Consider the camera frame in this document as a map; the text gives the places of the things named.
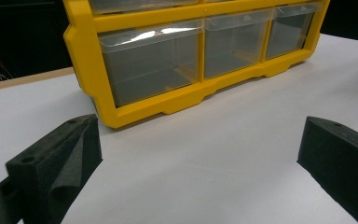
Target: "black wall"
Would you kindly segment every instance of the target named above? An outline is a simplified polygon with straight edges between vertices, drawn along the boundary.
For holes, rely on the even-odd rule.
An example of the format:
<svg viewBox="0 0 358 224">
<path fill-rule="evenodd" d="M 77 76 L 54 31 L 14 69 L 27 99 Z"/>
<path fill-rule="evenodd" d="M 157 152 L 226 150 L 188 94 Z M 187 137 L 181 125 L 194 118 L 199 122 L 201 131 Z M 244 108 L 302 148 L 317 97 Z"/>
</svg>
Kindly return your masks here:
<svg viewBox="0 0 358 224">
<path fill-rule="evenodd" d="M 0 59 L 13 77 L 71 66 L 61 1 L 0 1 Z"/>
<path fill-rule="evenodd" d="M 358 2 L 331 0 L 321 33 L 358 40 Z"/>
</svg>

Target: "yellow plastic frame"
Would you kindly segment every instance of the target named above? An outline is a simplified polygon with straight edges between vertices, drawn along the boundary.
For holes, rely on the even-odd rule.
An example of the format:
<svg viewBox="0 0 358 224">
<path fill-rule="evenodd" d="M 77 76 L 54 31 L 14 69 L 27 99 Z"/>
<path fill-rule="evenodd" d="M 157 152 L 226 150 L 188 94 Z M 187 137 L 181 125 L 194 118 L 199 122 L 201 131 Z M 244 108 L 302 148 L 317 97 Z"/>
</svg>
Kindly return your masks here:
<svg viewBox="0 0 358 224">
<path fill-rule="evenodd" d="M 88 0 L 64 0 L 63 2 L 70 22 L 64 34 L 64 39 L 79 85 L 83 92 L 93 98 L 102 122 L 107 126 L 118 128 L 158 113 L 171 114 L 197 105 L 205 96 L 213 94 L 217 90 L 251 77 L 272 77 L 284 72 L 291 65 L 308 59 L 315 51 L 330 0 L 322 0 L 323 9 L 315 12 L 303 49 L 265 61 L 264 57 L 271 26 L 271 21 L 269 21 L 266 31 L 267 37 L 263 43 L 259 63 L 219 77 L 204 79 L 205 36 L 204 33 L 201 33 L 198 82 L 119 108 L 115 106 L 109 85 L 98 33 L 312 1 L 235 0 L 205 3 L 204 0 L 200 0 L 198 4 L 193 6 L 106 15 L 93 15 Z"/>
</svg>

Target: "small parts cabinet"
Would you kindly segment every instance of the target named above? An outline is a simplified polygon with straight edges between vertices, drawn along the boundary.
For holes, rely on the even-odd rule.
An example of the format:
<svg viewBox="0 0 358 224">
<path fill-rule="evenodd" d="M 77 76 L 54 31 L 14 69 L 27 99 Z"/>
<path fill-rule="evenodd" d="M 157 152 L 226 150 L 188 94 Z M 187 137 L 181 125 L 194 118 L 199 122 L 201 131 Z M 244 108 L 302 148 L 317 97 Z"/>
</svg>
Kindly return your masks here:
<svg viewBox="0 0 358 224">
<path fill-rule="evenodd" d="M 171 114 L 314 52 L 329 0 L 64 0 L 64 39 L 107 126 Z"/>
</svg>

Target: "clear plastic drawer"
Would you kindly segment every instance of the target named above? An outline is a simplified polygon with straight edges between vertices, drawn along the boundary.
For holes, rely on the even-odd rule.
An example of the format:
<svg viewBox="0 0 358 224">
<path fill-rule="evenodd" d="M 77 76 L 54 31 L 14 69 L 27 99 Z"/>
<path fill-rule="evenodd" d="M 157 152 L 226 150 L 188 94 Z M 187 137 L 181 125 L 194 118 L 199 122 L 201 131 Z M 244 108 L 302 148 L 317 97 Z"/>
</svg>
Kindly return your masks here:
<svg viewBox="0 0 358 224">
<path fill-rule="evenodd" d="M 313 13 L 321 10 L 321 2 L 275 7 L 266 58 L 271 59 L 302 49 Z"/>
<path fill-rule="evenodd" d="M 116 106 L 124 106 L 197 81 L 202 20 L 101 35 L 106 72 Z"/>
<path fill-rule="evenodd" d="M 272 9 L 206 18 L 205 77 L 258 62 Z"/>
</svg>

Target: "white table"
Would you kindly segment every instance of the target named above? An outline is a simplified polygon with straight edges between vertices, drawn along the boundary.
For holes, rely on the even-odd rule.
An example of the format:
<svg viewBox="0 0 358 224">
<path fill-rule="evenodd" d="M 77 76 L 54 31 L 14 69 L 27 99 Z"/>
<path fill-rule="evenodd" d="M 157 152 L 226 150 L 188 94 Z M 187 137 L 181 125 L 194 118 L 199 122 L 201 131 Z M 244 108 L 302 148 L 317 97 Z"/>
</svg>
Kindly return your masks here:
<svg viewBox="0 0 358 224">
<path fill-rule="evenodd" d="M 95 113 L 75 75 L 0 90 L 5 162 Z M 103 162 L 63 223 L 356 223 L 296 163 L 306 116 L 358 131 L 358 41 L 322 35 L 306 62 L 169 116 L 100 125 Z"/>
</svg>

